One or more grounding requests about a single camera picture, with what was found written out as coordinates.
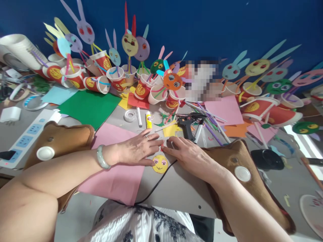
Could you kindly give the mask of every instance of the green construction paper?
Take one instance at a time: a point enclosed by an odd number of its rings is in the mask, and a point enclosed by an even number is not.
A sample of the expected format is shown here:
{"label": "green construction paper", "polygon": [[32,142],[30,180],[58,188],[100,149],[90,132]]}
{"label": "green construction paper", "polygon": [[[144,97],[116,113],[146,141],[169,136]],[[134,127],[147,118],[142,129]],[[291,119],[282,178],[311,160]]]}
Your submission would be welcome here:
{"label": "green construction paper", "polygon": [[78,91],[58,106],[60,113],[77,119],[82,124],[92,125],[95,130],[105,122],[121,101],[110,93],[104,95],[90,90]]}

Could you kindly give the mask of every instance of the white button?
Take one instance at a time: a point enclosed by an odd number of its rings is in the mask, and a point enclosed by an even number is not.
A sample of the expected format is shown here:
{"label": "white button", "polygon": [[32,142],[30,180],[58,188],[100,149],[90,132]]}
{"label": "white button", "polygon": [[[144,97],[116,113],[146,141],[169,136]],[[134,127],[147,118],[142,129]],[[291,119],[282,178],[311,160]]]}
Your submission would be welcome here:
{"label": "white button", "polygon": [[54,157],[55,151],[53,150],[52,147],[44,146],[37,150],[36,155],[39,160],[42,160],[42,161],[50,160],[51,158]]}
{"label": "white button", "polygon": [[251,174],[247,168],[243,166],[237,166],[235,168],[235,175],[240,181],[248,182],[251,179]]}

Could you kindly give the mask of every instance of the glue stick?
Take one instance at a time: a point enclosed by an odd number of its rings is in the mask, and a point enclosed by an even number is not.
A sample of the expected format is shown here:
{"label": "glue stick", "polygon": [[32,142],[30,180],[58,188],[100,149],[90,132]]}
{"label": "glue stick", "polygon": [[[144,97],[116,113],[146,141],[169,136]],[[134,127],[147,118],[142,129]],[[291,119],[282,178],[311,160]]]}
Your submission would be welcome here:
{"label": "glue stick", "polygon": [[147,124],[147,128],[152,128],[151,115],[149,111],[147,111],[146,113],[146,124]]}

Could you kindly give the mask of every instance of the tape roll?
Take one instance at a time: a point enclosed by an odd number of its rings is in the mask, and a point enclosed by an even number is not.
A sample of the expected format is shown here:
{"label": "tape roll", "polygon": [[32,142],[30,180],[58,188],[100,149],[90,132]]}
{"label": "tape roll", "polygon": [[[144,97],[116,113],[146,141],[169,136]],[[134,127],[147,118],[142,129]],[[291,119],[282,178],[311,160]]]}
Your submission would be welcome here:
{"label": "tape roll", "polygon": [[124,120],[126,120],[128,123],[131,123],[137,119],[136,113],[132,110],[129,109],[124,113]]}

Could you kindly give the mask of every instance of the red eye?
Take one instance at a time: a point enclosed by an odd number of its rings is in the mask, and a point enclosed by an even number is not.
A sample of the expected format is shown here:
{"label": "red eye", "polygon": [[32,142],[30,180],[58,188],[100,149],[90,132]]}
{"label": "red eye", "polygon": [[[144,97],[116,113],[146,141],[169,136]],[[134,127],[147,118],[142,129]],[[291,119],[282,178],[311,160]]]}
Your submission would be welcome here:
{"label": "red eye", "polygon": [[87,32],[90,34],[90,35],[92,35],[93,34],[93,32],[92,32],[92,29],[91,28],[87,28]]}

